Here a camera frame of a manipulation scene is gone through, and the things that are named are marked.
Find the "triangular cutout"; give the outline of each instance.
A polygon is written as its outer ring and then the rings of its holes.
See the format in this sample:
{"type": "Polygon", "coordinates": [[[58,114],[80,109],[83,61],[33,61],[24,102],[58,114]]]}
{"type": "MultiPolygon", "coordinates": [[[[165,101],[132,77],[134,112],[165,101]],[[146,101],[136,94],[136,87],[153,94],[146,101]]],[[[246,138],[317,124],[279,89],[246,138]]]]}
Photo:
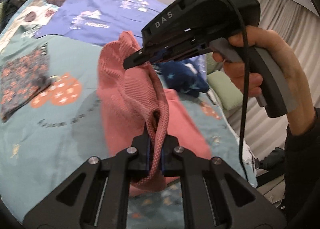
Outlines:
{"type": "Polygon", "coordinates": [[[246,188],[233,176],[227,173],[225,174],[225,178],[232,193],[233,199],[238,207],[242,207],[255,200],[255,196],[246,190],[246,188]]]}
{"type": "Polygon", "coordinates": [[[85,173],[81,173],[74,181],[72,181],[64,191],[57,196],[57,201],[73,206],[85,179],[85,173]]]}

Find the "curtain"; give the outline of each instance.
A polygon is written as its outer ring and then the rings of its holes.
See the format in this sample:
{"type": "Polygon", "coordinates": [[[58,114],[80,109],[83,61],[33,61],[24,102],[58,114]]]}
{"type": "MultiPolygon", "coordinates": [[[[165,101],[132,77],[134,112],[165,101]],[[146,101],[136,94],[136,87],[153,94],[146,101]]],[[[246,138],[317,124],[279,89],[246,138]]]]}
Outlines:
{"type": "MultiPolygon", "coordinates": [[[[320,107],[320,18],[292,0],[258,0],[260,27],[271,29],[291,46],[309,80],[312,100],[320,107]]],[[[228,121],[240,133],[241,109],[228,121]]],[[[248,102],[245,140],[259,160],[275,147],[284,147],[286,116],[269,118],[255,99],[248,102]]]]}

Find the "pink fabric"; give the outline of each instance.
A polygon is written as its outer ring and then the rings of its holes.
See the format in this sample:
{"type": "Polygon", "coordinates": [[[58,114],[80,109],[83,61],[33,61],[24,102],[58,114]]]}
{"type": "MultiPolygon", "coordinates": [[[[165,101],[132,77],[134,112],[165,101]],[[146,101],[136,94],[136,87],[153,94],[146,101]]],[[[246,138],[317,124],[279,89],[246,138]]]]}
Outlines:
{"type": "Polygon", "coordinates": [[[145,123],[154,145],[149,176],[132,183],[131,196],[145,191],[161,191],[176,179],[164,179],[158,170],[167,131],[197,156],[211,158],[209,146],[179,102],[177,93],[174,90],[165,90],[164,93],[151,64],[147,62],[123,69],[124,59],[139,49],[132,33],[123,32],[118,41],[104,46],[98,62],[97,94],[102,103],[102,125],[110,155],[129,147],[132,139],[143,133],[145,123]]]}

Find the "human hand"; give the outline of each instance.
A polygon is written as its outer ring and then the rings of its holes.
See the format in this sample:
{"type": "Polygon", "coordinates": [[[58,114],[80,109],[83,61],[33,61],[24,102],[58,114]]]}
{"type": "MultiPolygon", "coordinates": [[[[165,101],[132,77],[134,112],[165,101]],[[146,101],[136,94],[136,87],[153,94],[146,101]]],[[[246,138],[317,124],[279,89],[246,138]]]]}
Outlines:
{"type": "MultiPolygon", "coordinates": [[[[289,127],[292,134],[298,135],[308,131],[313,124],[315,111],[312,104],[311,92],[307,77],[290,46],[274,31],[264,30],[258,27],[248,26],[247,36],[249,46],[256,46],[267,49],[272,58],[281,68],[285,79],[288,82],[292,95],[299,106],[287,114],[289,127]]],[[[243,47],[242,34],[230,37],[229,43],[236,47],[243,47]]],[[[213,53],[213,59],[223,62],[219,53],[213,53]]],[[[244,63],[224,62],[225,73],[230,77],[235,86],[243,92],[244,90],[244,63]]],[[[249,97],[257,97],[261,94],[263,78],[258,73],[250,73],[249,97]]]]}

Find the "person's arm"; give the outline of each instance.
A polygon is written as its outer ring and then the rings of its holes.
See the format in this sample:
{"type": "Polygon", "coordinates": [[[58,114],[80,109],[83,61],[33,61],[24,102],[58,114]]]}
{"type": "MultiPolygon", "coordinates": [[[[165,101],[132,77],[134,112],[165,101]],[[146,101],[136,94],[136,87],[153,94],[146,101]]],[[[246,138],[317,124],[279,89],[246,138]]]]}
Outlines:
{"type": "MultiPolygon", "coordinates": [[[[302,208],[320,176],[320,124],[319,109],[312,103],[308,79],[290,46],[274,31],[247,27],[250,46],[267,49],[284,73],[290,91],[298,107],[287,114],[288,128],[285,144],[285,212],[290,221],[302,208]]],[[[242,47],[242,35],[229,38],[230,44],[242,47]]],[[[215,61],[222,62],[219,53],[213,53],[215,61]]],[[[225,73],[235,86],[243,91],[244,64],[224,63],[225,73]]],[[[249,97],[261,94],[263,78],[251,73],[249,97]]]]}

